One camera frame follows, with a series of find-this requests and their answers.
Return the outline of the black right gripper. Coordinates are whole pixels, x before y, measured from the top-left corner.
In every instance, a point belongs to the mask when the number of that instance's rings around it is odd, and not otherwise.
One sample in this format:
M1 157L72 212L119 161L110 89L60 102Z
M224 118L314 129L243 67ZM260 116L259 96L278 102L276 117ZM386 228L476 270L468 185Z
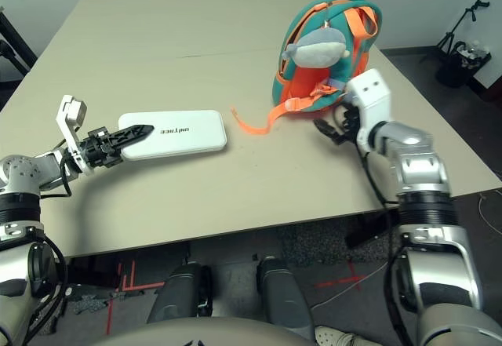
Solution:
M316 129L334 144L345 142L356 144L360 129L359 109L343 100L333 109L333 121L340 133L324 119L315 119L313 123Z

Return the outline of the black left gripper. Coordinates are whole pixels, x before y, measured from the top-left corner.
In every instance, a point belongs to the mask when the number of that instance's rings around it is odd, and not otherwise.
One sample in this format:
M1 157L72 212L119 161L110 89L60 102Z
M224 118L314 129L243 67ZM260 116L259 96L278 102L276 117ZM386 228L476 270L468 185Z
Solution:
M110 133L106 127L88 132L88 136L79 142L85 162L90 168L118 165L122 162L121 150L147 138L154 131L154 126L138 124Z

